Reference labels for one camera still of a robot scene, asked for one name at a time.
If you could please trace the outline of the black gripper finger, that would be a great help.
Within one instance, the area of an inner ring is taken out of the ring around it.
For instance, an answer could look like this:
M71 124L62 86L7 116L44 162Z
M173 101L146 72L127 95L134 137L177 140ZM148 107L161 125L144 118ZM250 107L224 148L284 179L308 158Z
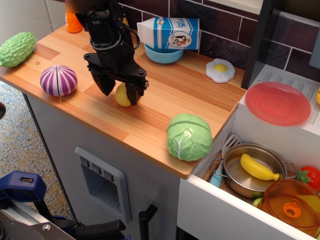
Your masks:
M128 100L132 106L137 105L139 99L145 93L145 89L141 85L135 82L127 82L125 84L125 89L126 89Z
M99 87L101 92L108 96L116 85L116 80L109 76L107 72L103 69L98 69L95 67L89 67L92 78L96 85Z

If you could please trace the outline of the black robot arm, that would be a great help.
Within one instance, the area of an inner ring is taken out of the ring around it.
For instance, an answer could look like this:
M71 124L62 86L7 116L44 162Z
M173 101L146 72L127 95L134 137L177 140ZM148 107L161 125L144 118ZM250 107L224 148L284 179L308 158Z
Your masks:
M130 104L136 105L149 83L134 60L140 40L133 43L134 31L124 23L123 7L116 0L76 0L71 5L95 51L83 57L95 83L106 96L116 81L124 83Z

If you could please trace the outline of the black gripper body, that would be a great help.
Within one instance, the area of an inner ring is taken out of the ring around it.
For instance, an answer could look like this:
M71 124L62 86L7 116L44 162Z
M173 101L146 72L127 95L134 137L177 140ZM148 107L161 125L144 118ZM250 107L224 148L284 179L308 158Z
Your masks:
M83 58L89 67L105 70L115 81L137 83L146 89L146 71L134 60L134 51L127 47L116 47L107 50L97 49L95 53L86 53Z

